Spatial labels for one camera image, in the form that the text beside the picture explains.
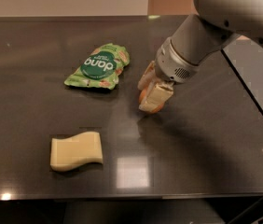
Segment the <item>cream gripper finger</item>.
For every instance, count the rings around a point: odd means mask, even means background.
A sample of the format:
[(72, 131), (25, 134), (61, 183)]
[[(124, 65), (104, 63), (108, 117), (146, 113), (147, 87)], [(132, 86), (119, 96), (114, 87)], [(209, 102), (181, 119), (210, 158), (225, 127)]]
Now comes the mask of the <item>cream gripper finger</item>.
[(145, 72), (141, 76), (137, 88), (142, 91), (143, 89), (147, 88), (151, 80), (155, 76), (155, 62), (152, 61), (148, 67), (146, 68)]
[(139, 109), (142, 111), (151, 111), (161, 104), (165, 104), (173, 96), (172, 82), (152, 82), (146, 88), (146, 95)]

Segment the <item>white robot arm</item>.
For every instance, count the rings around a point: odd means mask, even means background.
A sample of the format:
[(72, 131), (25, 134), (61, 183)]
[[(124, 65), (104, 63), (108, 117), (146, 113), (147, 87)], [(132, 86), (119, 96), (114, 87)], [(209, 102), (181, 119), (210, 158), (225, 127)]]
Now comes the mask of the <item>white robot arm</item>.
[(138, 82), (139, 109), (154, 113), (201, 63), (240, 35), (263, 48), (263, 0), (194, 0), (196, 12), (160, 46)]

